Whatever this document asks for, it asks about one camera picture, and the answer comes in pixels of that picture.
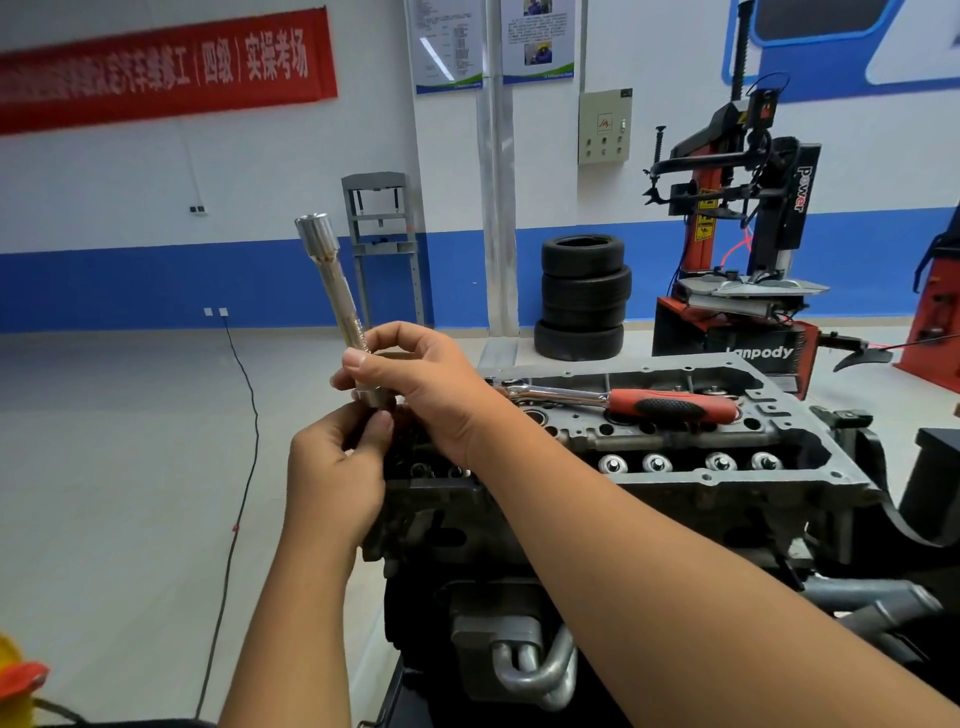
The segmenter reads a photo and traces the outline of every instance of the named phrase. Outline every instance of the floor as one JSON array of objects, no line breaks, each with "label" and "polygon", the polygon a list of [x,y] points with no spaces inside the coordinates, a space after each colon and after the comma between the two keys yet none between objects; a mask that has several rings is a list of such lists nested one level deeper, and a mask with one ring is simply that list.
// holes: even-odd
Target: floor
[{"label": "floor", "polygon": [[[897,343],[906,328],[841,329]],[[648,355],[630,331],[621,358]],[[260,453],[203,716],[220,712],[282,521],[290,437],[347,400],[329,389],[332,331],[234,334],[260,417]],[[477,362],[484,339],[462,339]],[[897,497],[919,426],[960,425],[960,396],[884,365],[833,373],[811,399],[876,414]],[[520,339],[517,363],[538,360]],[[0,630],[53,668],[44,694],[88,719],[192,716],[252,459],[243,378],[218,330],[0,337]],[[383,579],[358,561],[346,609],[354,722],[373,719],[393,650]]]}]

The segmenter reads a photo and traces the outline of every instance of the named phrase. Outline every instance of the tire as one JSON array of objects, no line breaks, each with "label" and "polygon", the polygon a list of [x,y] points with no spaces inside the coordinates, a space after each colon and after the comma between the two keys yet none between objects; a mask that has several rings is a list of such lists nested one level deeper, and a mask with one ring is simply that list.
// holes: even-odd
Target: tire
[{"label": "tire", "polygon": [[540,249],[547,276],[598,278],[623,267],[623,241],[612,235],[569,235],[547,240]]},{"label": "tire", "polygon": [[626,303],[630,298],[633,278],[630,266],[616,273],[588,279],[558,279],[543,276],[540,295],[543,305],[568,311],[601,311]]},{"label": "tire", "polygon": [[623,326],[600,331],[560,331],[537,321],[534,349],[540,356],[560,361],[599,361],[623,349]]},{"label": "tire", "polygon": [[566,331],[596,331],[620,326],[627,317],[627,305],[621,303],[598,311],[571,311],[552,305],[543,307],[543,322]]}]

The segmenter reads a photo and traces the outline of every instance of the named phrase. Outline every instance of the poster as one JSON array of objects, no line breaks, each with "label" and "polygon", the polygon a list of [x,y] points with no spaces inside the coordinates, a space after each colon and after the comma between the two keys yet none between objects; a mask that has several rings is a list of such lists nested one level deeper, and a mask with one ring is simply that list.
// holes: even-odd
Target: poster
[{"label": "poster", "polygon": [[417,93],[483,85],[483,0],[407,0]]},{"label": "poster", "polygon": [[503,83],[573,78],[574,0],[500,0]]}]

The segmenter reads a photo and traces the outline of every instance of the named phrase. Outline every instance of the black cable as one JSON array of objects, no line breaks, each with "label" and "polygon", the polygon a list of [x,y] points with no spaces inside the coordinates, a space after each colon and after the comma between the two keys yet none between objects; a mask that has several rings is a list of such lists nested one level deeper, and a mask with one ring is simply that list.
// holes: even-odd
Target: black cable
[{"label": "black cable", "polygon": [[62,706],[60,703],[55,703],[54,701],[47,700],[43,697],[34,696],[34,707],[39,708],[41,711],[52,713],[55,716],[60,716],[61,718],[69,720],[71,723],[76,725],[89,725],[89,721],[87,721],[79,713],[75,713],[69,708]]},{"label": "black cable", "polygon": [[253,387],[250,384],[250,377],[247,376],[247,370],[237,355],[237,349],[233,346],[233,337],[230,336],[230,327],[227,325],[227,317],[222,316],[224,322],[224,331],[227,332],[227,339],[230,342],[230,350],[233,352],[233,358],[236,359],[240,371],[243,372],[243,379],[247,381],[247,389],[250,390],[250,406],[253,409],[253,464],[250,465],[250,474],[247,475],[247,484],[243,489],[243,498],[240,500],[240,510],[237,513],[237,520],[233,524],[233,539],[230,541],[230,551],[227,554],[227,568],[224,571],[224,593],[220,598],[220,611],[217,613],[217,624],[213,628],[213,639],[210,641],[210,653],[206,658],[206,671],[204,672],[204,686],[200,689],[200,700],[197,702],[197,710],[194,713],[194,720],[200,720],[200,711],[204,707],[206,699],[206,687],[210,682],[210,671],[213,670],[213,655],[217,650],[217,638],[220,637],[220,625],[224,621],[224,610],[227,608],[227,590],[230,583],[230,565],[233,562],[233,551],[237,546],[237,536],[240,535],[240,520],[243,518],[243,510],[247,506],[247,495],[250,492],[250,483],[253,480],[253,471],[256,470],[256,457],[260,452],[260,413],[256,411],[256,401],[253,398]]},{"label": "black cable", "polygon": [[783,83],[783,85],[780,88],[777,89],[777,93],[783,93],[784,90],[790,85],[789,73],[787,73],[786,71],[771,71],[770,73],[764,73],[762,76],[757,78],[756,81],[750,84],[750,88],[747,89],[747,93],[745,93],[744,95],[750,96],[750,92],[756,88],[757,84],[763,81],[763,79],[769,79],[771,76],[786,76],[786,81]]}]

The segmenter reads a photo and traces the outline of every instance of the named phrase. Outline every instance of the left hand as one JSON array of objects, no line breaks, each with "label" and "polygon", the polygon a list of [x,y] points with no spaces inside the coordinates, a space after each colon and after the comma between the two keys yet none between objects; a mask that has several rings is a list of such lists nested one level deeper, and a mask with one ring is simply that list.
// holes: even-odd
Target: left hand
[{"label": "left hand", "polygon": [[281,541],[342,549],[353,564],[383,504],[383,456],[394,433],[392,415],[376,412],[356,449],[344,452],[347,437],[369,414],[365,404],[352,402],[294,435]]}]

